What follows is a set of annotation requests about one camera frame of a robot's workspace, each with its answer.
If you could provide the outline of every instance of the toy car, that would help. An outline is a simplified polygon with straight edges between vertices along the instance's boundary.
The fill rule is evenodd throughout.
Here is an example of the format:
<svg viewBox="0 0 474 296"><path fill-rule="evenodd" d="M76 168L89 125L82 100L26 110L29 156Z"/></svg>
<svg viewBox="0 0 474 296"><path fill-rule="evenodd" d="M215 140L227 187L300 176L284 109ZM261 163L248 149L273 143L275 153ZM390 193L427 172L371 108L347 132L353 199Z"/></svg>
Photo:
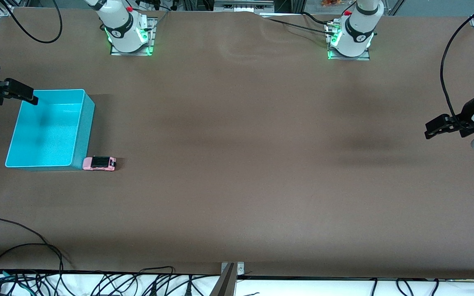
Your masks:
<svg viewBox="0 0 474 296"><path fill-rule="evenodd" d="M83 160L83 169L86 171L114 171L115 167L114 157L86 157Z"/></svg>

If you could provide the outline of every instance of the brown table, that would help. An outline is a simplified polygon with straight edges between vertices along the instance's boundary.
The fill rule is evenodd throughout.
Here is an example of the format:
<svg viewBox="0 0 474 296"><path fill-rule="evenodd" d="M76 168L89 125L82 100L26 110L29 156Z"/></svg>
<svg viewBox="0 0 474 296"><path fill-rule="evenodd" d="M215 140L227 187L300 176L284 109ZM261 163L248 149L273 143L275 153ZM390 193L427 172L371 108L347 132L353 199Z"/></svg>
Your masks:
<svg viewBox="0 0 474 296"><path fill-rule="evenodd" d="M252 13L172 12L153 56L109 56L96 13L62 14L50 45L1 21L0 79L84 88L96 103L88 155L120 167L7 169L19 109L7 101L0 217L42 233L70 268L215 273L235 260L252 274L474 277L474 150L423 136L448 112L440 58L462 18L384 17L371 61L349 62L327 60L322 35ZM58 28L52 9L16 15L43 39ZM474 97L473 28L446 83L456 109ZM32 241L0 223L0 251ZM28 249L0 267L56 264Z"/></svg>

